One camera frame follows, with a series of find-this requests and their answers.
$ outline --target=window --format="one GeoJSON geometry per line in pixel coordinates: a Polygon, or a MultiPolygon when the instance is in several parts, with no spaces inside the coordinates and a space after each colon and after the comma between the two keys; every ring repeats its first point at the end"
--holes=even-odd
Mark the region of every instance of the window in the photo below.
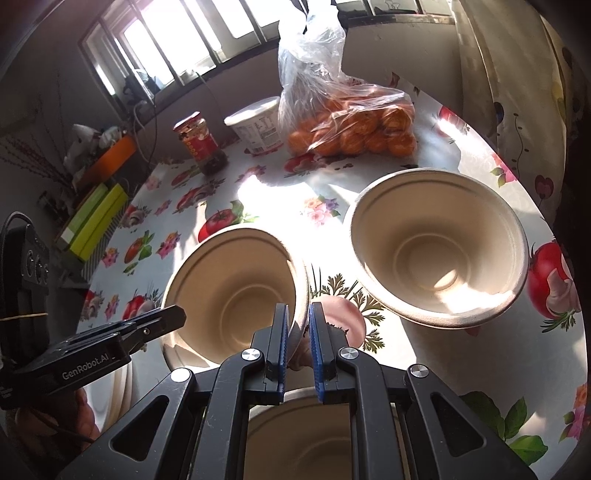
{"type": "MultiPolygon", "coordinates": [[[[80,45],[97,82],[120,110],[131,111],[141,100],[167,103],[200,75],[276,41],[284,1],[114,0],[80,45]]],[[[447,7],[447,0],[422,1],[447,7]]],[[[307,0],[291,2],[306,11],[307,0]]],[[[333,3],[351,18],[424,12],[418,0],[333,3]]]]}

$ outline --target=orange container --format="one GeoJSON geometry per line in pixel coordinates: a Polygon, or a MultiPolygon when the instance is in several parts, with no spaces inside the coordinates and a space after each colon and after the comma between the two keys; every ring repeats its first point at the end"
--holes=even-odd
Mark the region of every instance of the orange container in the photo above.
{"type": "Polygon", "coordinates": [[[127,159],[135,153],[137,146],[129,135],[125,135],[115,145],[108,149],[93,166],[85,171],[76,184],[78,190],[87,185],[98,185],[111,177],[127,159]]]}

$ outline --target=floral tablecloth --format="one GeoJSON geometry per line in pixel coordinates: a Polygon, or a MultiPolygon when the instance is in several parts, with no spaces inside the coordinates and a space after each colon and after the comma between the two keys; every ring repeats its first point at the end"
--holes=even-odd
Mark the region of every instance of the floral tablecloth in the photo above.
{"type": "MultiPolygon", "coordinates": [[[[392,367],[428,365],[541,480],[549,479],[589,423],[586,343],[571,274],[511,168],[461,119],[402,83],[398,87],[417,110],[413,157],[293,158],[283,147],[251,157],[238,143],[226,149],[230,165],[207,179],[193,160],[159,164],[102,257],[79,331],[159,306],[172,273],[216,231],[242,222],[267,225],[301,248],[312,297],[346,296],[359,308],[366,336],[356,347],[392,367]],[[490,186],[511,205],[527,234],[526,288],[507,312],[477,329],[437,330],[400,319],[356,283],[344,254],[342,220],[357,194],[387,173],[416,167],[459,171],[490,186]]],[[[374,228],[379,231],[380,225],[374,228]]],[[[143,352],[134,356],[140,375],[142,369],[165,366],[157,343],[148,351],[149,362],[143,352]]],[[[141,393],[157,380],[148,380],[141,393]]]]}

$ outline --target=plastic bag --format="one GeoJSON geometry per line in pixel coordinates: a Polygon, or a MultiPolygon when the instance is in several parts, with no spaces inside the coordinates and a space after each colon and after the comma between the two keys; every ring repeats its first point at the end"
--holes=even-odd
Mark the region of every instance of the plastic bag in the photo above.
{"type": "Polygon", "coordinates": [[[330,0],[309,0],[306,18],[286,3],[279,22],[278,121],[292,153],[411,155],[417,142],[410,98],[342,72],[345,31],[337,8],[330,0]]]}

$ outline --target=curtain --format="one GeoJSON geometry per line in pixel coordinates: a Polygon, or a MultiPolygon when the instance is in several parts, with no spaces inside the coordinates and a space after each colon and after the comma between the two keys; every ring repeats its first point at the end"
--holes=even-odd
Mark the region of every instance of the curtain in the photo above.
{"type": "Polygon", "coordinates": [[[572,106],[560,39],[522,0],[452,0],[451,6],[462,57],[464,120],[497,149],[552,224],[566,161],[566,111],[572,106]]]}

